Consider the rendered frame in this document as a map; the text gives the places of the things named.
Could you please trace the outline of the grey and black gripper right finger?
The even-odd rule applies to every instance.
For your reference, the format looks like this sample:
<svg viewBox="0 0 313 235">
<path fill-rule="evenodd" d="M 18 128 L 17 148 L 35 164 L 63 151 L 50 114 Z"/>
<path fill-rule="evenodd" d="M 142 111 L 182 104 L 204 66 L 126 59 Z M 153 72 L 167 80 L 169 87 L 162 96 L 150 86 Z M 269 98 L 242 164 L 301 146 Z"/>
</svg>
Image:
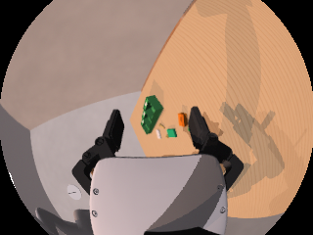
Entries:
<svg viewBox="0 0 313 235">
<path fill-rule="evenodd" d="M 230 147 L 218 140 L 215 133 L 210 132 L 198 107 L 191 108 L 188 126 L 193 145 L 200 150 L 199 154 L 214 156 L 226 168 L 224 179 L 228 191 L 244 169 L 243 162 Z"/>
</svg>

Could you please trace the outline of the green bins with labels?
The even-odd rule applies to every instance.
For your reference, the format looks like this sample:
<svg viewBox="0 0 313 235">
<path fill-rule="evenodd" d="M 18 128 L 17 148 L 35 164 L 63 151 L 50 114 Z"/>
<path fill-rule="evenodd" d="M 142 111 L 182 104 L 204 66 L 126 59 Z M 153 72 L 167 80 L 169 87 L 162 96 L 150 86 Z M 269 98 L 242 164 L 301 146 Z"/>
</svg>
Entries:
<svg viewBox="0 0 313 235">
<path fill-rule="evenodd" d="M 150 134 L 157 123 L 157 120 L 163 110 L 163 106 L 157 97 L 153 95 L 146 97 L 143 109 L 144 111 L 142 113 L 141 126 L 146 134 Z"/>
</svg>

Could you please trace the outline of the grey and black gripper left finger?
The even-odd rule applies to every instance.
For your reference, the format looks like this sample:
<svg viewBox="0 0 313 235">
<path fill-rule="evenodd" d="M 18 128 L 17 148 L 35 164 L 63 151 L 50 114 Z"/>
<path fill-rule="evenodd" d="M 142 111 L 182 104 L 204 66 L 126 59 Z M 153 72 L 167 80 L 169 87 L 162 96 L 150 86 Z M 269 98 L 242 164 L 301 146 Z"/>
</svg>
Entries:
<svg viewBox="0 0 313 235">
<path fill-rule="evenodd" d="M 97 162 L 108 157 L 116 157 L 115 152 L 120 150 L 124 123 L 119 110 L 112 110 L 110 120 L 108 120 L 103 136 L 95 140 L 95 145 L 83 153 L 82 159 L 72 169 L 72 175 L 81 187 L 90 196 L 92 168 Z"/>
</svg>

